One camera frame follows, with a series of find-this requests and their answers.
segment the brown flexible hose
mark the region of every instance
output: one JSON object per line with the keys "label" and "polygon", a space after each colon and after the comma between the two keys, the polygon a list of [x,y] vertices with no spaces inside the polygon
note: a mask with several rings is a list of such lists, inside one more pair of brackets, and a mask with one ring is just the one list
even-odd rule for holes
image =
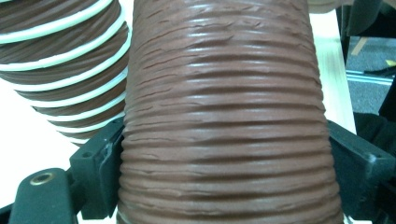
{"label": "brown flexible hose", "polygon": [[134,1],[119,223],[342,223],[306,0]]}

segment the gray floor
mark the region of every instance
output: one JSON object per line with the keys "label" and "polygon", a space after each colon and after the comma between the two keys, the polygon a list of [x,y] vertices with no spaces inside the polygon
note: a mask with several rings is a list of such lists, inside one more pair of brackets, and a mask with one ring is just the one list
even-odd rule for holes
{"label": "gray floor", "polygon": [[[358,43],[357,37],[350,41],[346,70],[367,71],[388,67],[386,60],[396,61],[396,39],[369,38],[357,56],[350,52]],[[388,91],[389,85],[348,81],[353,111],[378,114]]]}

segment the brown hose ridge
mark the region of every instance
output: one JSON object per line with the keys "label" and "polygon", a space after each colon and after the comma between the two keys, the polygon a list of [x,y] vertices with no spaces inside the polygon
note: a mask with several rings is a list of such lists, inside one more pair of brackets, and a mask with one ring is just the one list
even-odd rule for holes
{"label": "brown hose ridge", "polygon": [[134,1],[119,223],[343,223],[305,0]]}

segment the black machine part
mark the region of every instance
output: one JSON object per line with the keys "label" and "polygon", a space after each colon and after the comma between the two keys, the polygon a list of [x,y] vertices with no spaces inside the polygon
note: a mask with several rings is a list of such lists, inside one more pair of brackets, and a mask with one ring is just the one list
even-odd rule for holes
{"label": "black machine part", "polygon": [[[77,223],[111,217],[118,201],[122,120],[107,124],[71,158],[68,171],[26,177],[15,203],[0,209],[0,223]],[[354,219],[396,221],[395,158],[329,121],[334,168],[343,210]]]}

